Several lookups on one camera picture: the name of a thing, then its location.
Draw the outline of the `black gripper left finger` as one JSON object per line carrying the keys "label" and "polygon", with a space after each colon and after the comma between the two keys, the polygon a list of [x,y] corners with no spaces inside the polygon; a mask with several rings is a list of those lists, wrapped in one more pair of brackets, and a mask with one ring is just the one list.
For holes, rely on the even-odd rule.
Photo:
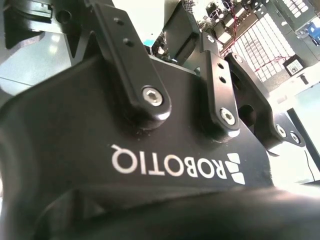
{"label": "black gripper left finger", "polygon": [[6,0],[3,58],[39,42],[45,33],[64,35],[73,65],[98,48],[118,76],[125,116],[140,128],[157,128],[170,116],[170,96],[128,14],[110,0]]}

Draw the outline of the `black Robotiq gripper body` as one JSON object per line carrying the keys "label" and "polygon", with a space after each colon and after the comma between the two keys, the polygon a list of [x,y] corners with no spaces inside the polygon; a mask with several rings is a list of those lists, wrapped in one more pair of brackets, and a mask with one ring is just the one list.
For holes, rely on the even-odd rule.
{"label": "black Robotiq gripper body", "polygon": [[125,119],[94,56],[0,111],[3,240],[317,240],[320,188],[275,187],[242,124],[214,142],[202,80],[155,62],[172,112],[153,130]]}

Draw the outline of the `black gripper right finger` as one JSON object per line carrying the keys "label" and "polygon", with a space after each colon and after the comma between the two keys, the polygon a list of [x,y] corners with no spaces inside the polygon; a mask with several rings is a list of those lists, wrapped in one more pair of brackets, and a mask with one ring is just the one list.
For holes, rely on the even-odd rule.
{"label": "black gripper right finger", "polygon": [[303,149],[304,137],[247,62],[235,53],[222,58],[215,39],[199,35],[200,76],[206,85],[209,128],[217,142],[240,134],[240,124],[253,126],[253,135],[272,155]]}

